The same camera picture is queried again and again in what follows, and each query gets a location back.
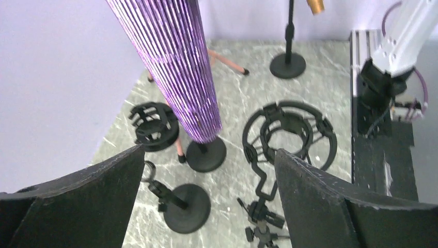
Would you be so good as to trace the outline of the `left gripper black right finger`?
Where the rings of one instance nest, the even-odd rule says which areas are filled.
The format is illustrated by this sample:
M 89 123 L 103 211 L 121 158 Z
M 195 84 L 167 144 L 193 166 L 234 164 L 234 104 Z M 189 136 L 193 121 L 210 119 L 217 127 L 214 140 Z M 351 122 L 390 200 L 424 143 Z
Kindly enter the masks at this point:
M 275 159 L 293 247 L 437 247 L 437 206 L 362 189 L 312 165 Z

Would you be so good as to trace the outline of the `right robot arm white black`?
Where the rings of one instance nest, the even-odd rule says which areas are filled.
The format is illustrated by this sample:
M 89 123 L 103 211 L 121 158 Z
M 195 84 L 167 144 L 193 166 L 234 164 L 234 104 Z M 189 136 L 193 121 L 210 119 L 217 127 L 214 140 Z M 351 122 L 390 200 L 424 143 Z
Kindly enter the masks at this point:
M 358 127 L 365 137 L 374 134 L 395 102 L 406 90 L 424 43 L 437 25 L 437 1 L 402 1 L 393 25 L 365 61 L 358 76 L 363 89 L 358 95 L 358 117 L 367 120 Z

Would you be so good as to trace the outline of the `black shock mount desk stand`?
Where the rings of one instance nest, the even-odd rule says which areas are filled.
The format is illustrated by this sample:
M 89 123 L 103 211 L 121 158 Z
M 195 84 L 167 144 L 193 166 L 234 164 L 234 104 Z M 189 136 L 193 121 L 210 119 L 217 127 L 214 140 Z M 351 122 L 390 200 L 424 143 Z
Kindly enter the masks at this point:
M 136 144 L 142 145 L 145 152 L 164 150 L 177 142 L 179 121 L 172 109 L 165 103 L 146 102 L 131 108 L 132 126 L 135 128 Z M 186 153 L 180 160 L 200 173 L 208 173 L 219 168 L 225 161 L 227 149 L 223 140 L 201 144 L 190 142 Z

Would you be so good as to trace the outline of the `black round base mic stand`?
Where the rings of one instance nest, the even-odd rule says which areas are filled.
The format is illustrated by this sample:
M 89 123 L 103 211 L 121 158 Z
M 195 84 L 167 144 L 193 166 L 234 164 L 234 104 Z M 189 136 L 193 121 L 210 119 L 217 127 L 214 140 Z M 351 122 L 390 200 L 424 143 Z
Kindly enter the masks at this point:
M 173 190 L 155 180 L 156 166 L 145 161 L 150 170 L 149 177 L 142 178 L 148 189 L 158 199 L 158 212 L 163 213 L 166 225 L 179 234 L 190 234 L 204 226 L 211 212 L 208 193 L 192 183 L 182 184 Z

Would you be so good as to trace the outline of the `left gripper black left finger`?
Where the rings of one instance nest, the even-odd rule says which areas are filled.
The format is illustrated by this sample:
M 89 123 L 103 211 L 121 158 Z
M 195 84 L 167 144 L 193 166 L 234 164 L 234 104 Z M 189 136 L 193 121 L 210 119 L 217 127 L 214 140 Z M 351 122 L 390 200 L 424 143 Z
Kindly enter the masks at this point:
M 144 171 L 137 145 L 103 162 L 1 194 L 1 247 L 121 247 Z

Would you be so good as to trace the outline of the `black tripod mic stand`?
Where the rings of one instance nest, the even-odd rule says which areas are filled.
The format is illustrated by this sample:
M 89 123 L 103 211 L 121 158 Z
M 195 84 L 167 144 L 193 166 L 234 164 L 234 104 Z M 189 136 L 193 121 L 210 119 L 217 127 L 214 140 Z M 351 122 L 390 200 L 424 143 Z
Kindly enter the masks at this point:
M 302 141 L 301 149 L 290 153 L 284 149 L 271 147 L 269 142 L 277 131 L 286 131 L 299 136 Z M 249 118 L 242 133 L 242 146 L 247 162 L 260 180 L 255 189 L 258 200 L 247 205 L 242 199 L 237 199 L 247 213 L 248 221 L 254 225 L 245 228 L 248 242 L 258 238 L 258 247 L 276 247 L 276 240 L 290 238 L 270 231 L 270 225 L 282 229 L 286 221 L 283 216 L 270 211 L 266 206 L 266 202 L 274 200 L 278 184 L 274 182 L 270 194 L 262 191 L 268 177 L 259 167 L 262 162 L 259 156 L 263 155 L 265 158 L 263 162 L 272 165 L 275 164 L 276 158 L 284 156 L 290 157 L 293 162 L 311 165 L 309 149 L 323 138 L 328 139 L 330 150 L 320 170 L 327 171 L 337 153 L 337 136 L 331 122 L 318 109 L 303 102 L 280 101 L 264 106 Z

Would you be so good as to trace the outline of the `glitter purple silver microphone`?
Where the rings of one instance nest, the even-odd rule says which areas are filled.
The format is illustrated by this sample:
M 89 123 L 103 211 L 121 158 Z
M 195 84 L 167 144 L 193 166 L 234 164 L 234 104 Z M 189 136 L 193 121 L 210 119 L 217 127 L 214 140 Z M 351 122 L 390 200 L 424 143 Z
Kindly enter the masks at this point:
M 197 1 L 108 1 L 189 137 L 213 141 L 222 123 Z

